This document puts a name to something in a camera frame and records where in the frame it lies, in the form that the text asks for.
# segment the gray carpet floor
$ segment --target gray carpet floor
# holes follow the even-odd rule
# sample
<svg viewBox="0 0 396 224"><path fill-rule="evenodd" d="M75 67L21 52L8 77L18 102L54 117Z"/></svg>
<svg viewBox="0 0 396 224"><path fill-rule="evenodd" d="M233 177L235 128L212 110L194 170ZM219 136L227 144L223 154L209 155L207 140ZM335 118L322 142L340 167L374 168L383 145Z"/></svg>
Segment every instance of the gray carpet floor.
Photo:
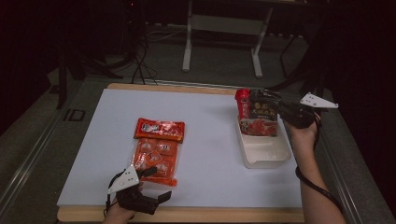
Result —
<svg viewBox="0 0 396 224"><path fill-rule="evenodd" d="M227 86L230 88L265 88L285 80L278 60L279 53L288 39L281 36L265 38L260 55L264 77L254 77L250 58L250 48L255 44L251 36L217 36L198 32L193 35L191 70L181 70L185 33L183 27L149 27L148 49L142 64L143 77L148 84L184 84L198 86ZM285 64L290 72L300 61L306 44L298 38L285 55ZM143 58L145 52L139 50ZM23 170L26 177L22 187L15 192L2 223L54 223L57 219L58 197L78 153L79 146L88 129L90 120L103 89L112 82L129 83L136 69L132 63L117 69L115 73L124 79L111 79L89 71L84 81L68 78L68 101L63 109L56 110L57 95L46 92L26 113L0 137L2 157L0 157L1 192L7 190L25 159L36 148L36 163L29 170ZM57 70L49 74L52 83L57 84ZM135 83L142 83L139 75ZM281 93L290 99L299 97L301 83L295 83ZM63 120L67 109L85 110L83 121ZM394 223L394 218L378 192L368 172L359 149L353 140L342 116L337 110L323 115L325 126L321 143L317 149L318 161L330 190L335 195L347 194L351 198L346 213L350 223ZM337 160L335 173L342 178L334 178L334 167L330 158Z"/></svg>

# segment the plastic food container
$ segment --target plastic food container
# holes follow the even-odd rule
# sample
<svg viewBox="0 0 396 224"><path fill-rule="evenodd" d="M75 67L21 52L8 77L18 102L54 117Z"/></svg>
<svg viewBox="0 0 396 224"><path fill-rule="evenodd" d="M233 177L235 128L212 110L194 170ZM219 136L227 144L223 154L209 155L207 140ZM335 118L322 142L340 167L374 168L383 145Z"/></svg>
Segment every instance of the plastic food container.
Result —
<svg viewBox="0 0 396 224"><path fill-rule="evenodd" d="M252 136L241 133L238 119L236 129L244 158L249 169L276 168L291 158L289 138L283 121L278 118L277 137Z"/></svg>

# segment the white table leg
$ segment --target white table leg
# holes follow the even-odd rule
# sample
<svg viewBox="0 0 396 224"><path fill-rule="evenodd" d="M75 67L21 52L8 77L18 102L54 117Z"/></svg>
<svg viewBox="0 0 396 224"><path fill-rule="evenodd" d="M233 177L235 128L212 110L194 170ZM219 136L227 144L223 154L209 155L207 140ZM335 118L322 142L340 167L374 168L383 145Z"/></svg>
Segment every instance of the white table leg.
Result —
<svg viewBox="0 0 396 224"><path fill-rule="evenodd" d="M257 42L257 45L255 48L251 49L251 58L253 60L254 73L257 78L262 77L262 67L260 66L259 51L262 47L262 41L264 40L265 32L267 31L268 23L271 19L272 12L273 9L270 7L265 17L265 21L262 23L262 29L259 33L259 40Z"/></svg>
<svg viewBox="0 0 396 224"><path fill-rule="evenodd" d="M191 61L191 20L192 20L192 0L189 0L189 12L187 18L187 43L184 50L183 58L183 72L190 71L190 61Z"/></svg>

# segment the red food packet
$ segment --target red food packet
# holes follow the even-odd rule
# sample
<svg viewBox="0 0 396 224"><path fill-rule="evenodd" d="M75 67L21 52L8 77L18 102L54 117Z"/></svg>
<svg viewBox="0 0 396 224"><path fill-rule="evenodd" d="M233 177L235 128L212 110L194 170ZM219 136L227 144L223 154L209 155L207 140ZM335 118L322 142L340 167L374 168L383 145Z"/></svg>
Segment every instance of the red food packet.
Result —
<svg viewBox="0 0 396 224"><path fill-rule="evenodd" d="M235 100L241 133L276 136L279 95L267 90L240 89L236 91Z"/></svg>
<svg viewBox="0 0 396 224"><path fill-rule="evenodd" d="M177 180L174 178L177 151L178 143L175 141L140 138L134 154L134 168L146 170L156 166L158 169L156 174L142 177L141 180L174 187L177 185Z"/></svg>
<svg viewBox="0 0 396 224"><path fill-rule="evenodd" d="M140 118L134 130L134 138L156 138L183 142L185 123Z"/></svg>

